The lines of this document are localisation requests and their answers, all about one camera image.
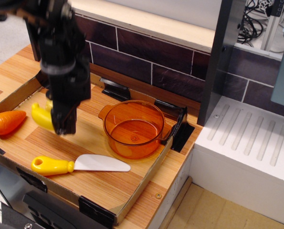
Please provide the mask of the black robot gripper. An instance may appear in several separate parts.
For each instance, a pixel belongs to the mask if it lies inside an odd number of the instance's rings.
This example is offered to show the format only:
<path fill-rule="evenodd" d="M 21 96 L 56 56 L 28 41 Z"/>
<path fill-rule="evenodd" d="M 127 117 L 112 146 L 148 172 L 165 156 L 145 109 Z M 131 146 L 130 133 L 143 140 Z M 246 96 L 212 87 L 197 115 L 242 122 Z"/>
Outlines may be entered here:
<path fill-rule="evenodd" d="M 76 61 L 68 72 L 65 68 L 48 73 L 52 124 L 57 135 L 76 133 L 76 108 L 91 98 L 89 61 Z"/>

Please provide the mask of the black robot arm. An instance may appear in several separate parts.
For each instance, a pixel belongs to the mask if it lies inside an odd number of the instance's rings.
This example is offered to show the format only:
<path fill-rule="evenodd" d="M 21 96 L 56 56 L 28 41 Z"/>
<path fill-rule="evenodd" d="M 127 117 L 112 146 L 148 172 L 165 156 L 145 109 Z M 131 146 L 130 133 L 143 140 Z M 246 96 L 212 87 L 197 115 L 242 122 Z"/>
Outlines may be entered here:
<path fill-rule="evenodd" d="M 34 58 L 47 76 L 55 133 L 75 134 L 77 107 L 91 98 L 91 79 L 72 6 L 66 0 L 0 0 L 0 18 L 9 14 L 25 20 Z"/>

